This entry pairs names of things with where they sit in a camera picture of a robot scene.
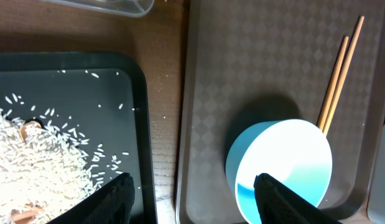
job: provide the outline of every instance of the wooden table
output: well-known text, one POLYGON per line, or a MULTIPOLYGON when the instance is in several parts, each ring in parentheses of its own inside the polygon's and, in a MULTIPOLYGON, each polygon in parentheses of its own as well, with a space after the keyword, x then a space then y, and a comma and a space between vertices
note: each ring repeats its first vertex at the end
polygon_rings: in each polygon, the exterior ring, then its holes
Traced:
POLYGON ((131 56, 147 79, 159 223, 175 223, 174 182, 188 0, 156 0, 133 19, 33 0, 0 1, 0 52, 97 51, 131 56))

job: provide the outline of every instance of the bowl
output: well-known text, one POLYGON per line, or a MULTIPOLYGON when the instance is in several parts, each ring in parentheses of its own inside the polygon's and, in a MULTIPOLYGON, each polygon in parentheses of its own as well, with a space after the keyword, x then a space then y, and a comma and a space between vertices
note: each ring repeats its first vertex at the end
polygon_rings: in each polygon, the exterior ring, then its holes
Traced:
POLYGON ((262 173, 317 207, 332 174, 325 135, 308 121, 289 119, 255 124, 236 138, 226 159, 226 178, 248 223, 261 223, 253 186, 262 173))

